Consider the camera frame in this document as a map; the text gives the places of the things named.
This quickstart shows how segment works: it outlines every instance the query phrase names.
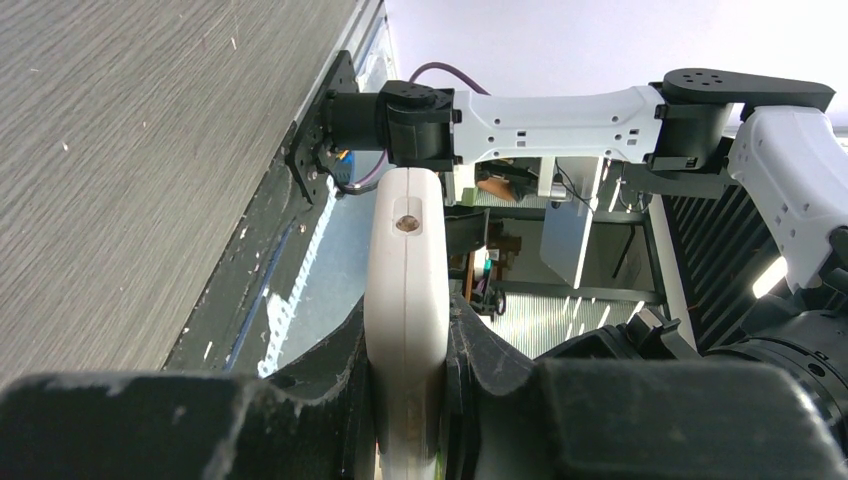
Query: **bolt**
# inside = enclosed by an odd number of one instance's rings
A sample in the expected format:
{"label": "bolt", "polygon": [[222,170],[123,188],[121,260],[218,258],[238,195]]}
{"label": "bolt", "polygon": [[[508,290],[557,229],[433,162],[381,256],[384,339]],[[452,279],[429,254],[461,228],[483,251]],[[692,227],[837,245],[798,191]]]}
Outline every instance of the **bolt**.
{"label": "bolt", "polygon": [[421,226],[421,222],[419,222],[418,219],[413,217],[412,215],[404,215],[400,217],[400,220],[398,220],[395,226],[401,232],[409,233],[418,230],[418,227]]}

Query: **screw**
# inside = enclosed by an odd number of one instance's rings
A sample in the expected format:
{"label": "screw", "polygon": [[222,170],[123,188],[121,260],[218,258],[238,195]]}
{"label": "screw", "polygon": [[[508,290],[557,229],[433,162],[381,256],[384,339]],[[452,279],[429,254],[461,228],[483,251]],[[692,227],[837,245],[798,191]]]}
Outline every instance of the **screw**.
{"label": "screw", "polygon": [[418,227],[421,226],[421,222],[419,222],[418,219],[413,217],[412,215],[404,215],[400,217],[400,220],[397,221],[395,226],[401,232],[409,233],[418,230]]}

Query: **screw hole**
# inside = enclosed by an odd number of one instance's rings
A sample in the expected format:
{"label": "screw hole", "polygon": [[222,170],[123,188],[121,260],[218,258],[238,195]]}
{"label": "screw hole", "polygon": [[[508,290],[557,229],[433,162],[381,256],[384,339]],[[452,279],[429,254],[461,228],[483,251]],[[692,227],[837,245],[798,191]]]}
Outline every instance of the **screw hole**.
{"label": "screw hole", "polygon": [[820,366],[816,365],[815,363],[811,363],[811,364],[807,365],[807,368],[810,369],[810,373],[812,373],[813,375],[815,375],[817,377],[823,377],[824,376],[824,369],[821,368]]}

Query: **slatted black panel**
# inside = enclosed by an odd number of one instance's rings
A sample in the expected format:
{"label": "slatted black panel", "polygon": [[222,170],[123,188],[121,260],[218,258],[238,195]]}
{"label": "slatted black panel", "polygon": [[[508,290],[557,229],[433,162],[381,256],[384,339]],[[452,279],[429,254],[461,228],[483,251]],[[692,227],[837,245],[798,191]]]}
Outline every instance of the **slatted black panel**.
{"label": "slatted black panel", "polygon": [[[666,214],[699,349],[738,338],[739,319],[754,304],[754,281],[779,256],[748,194],[730,187],[719,200],[670,197]],[[785,282],[772,293],[788,296]],[[807,292],[810,309],[846,309],[827,287]]]}

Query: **blue cable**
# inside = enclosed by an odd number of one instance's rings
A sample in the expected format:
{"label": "blue cable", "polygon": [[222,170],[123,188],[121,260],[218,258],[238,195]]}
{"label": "blue cable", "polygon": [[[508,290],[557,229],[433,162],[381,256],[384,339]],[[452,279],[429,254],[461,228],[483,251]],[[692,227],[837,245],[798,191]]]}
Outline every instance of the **blue cable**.
{"label": "blue cable", "polygon": [[274,273],[274,269],[277,267],[277,263],[280,261],[280,256],[283,253],[283,249],[286,246],[286,241],[289,238],[289,234],[294,228],[294,223],[297,218],[293,219],[292,222],[286,227],[285,232],[283,232],[283,238],[280,239],[280,243],[277,245],[277,249],[274,251],[274,255],[271,257],[271,264],[268,266],[268,270],[265,272],[265,276],[262,278],[262,285],[259,287],[259,292],[256,294],[256,298],[253,299],[253,305],[250,306],[250,311],[247,313],[247,317],[244,319],[244,323],[241,325],[241,331],[239,331],[238,337],[236,337],[236,341],[233,344],[233,350],[230,352],[230,357],[227,359],[227,362],[224,364],[224,371],[229,372],[233,369],[233,365],[236,363],[236,358],[238,354],[241,352],[242,347],[244,346],[244,340],[247,338],[247,332],[250,330],[250,326],[253,324],[253,317],[256,316],[256,312],[259,311],[259,305],[262,303],[262,294],[265,292],[265,289],[268,288],[268,284],[271,283],[271,274]]}

